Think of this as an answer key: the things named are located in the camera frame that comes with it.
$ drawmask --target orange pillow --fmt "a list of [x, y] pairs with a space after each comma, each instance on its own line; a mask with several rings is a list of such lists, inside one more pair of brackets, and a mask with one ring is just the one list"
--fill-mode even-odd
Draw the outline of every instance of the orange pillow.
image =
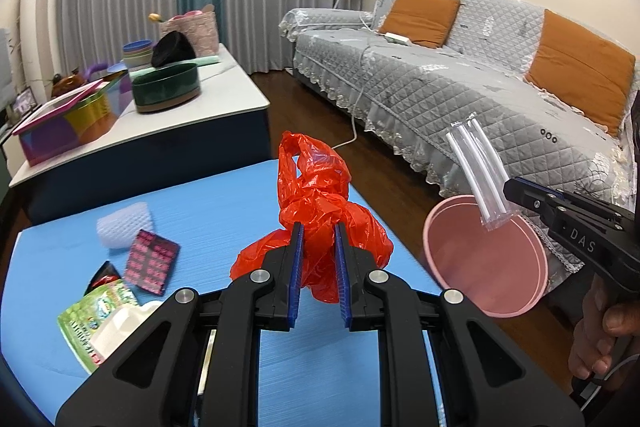
[[616, 137], [636, 58], [579, 24], [545, 10], [545, 24], [528, 82], [577, 107]]
[[414, 44], [441, 48], [451, 31], [460, 0], [396, 0], [380, 33], [395, 33]]

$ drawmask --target white power strip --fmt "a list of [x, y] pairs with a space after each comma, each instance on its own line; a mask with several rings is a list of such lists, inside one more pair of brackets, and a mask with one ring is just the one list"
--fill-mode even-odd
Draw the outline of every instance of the white power strip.
[[411, 42], [408, 37], [396, 35], [395, 33], [385, 33], [385, 39], [392, 44], [402, 44], [403, 46], [408, 46], [409, 42]]

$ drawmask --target green round container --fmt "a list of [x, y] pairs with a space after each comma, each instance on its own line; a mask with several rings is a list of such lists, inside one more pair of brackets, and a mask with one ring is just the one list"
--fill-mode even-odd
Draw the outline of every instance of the green round container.
[[132, 80], [133, 100], [138, 112], [174, 107], [200, 94], [196, 64], [176, 64]]

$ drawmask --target gray quilted sofa cover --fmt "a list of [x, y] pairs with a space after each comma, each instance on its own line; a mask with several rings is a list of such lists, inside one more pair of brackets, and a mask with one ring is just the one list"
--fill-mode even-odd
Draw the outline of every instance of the gray quilted sofa cover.
[[[633, 204], [629, 111], [640, 87], [638, 62], [620, 138], [614, 139], [577, 109], [524, 82], [544, 8], [519, 0], [460, 0], [444, 47], [432, 50], [391, 44], [376, 34], [394, 1], [377, 0], [373, 13], [287, 13], [280, 32], [295, 42], [295, 68], [415, 171], [426, 172], [443, 196], [470, 193], [444, 135], [475, 113], [510, 176]], [[549, 251], [550, 291], [582, 263], [549, 240], [537, 217], [529, 217]]]

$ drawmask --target blue tabletop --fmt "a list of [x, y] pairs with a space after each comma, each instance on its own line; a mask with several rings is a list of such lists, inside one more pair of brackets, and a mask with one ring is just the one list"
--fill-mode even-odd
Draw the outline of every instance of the blue tabletop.
[[[60, 406], [87, 378], [58, 329], [57, 316], [82, 297], [106, 259], [124, 272], [127, 252], [109, 251], [100, 244], [96, 220], [146, 201], [156, 232], [181, 245], [164, 297], [184, 286], [201, 294], [218, 290], [229, 284], [229, 269], [239, 251], [280, 228], [277, 171], [275, 160], [265, 162], [22, 232], [4, 287], [0, 349], [49, 420], [55, 420]], [[350, 200], [368, 206], [353, 188]], [[439, 293], [398, 238], [388, 229], [387, 233], [395, 247], [387, 269], [415, 289]], [[135, 293], [141, 304], [156, 298], [138, 289]], [[379, 425], [378, 372], [377, 334], [349, 333], [338, 305], [320, 303], [303, 289], [296, 328], [290, 333], [262, 334], [260, 425]]]

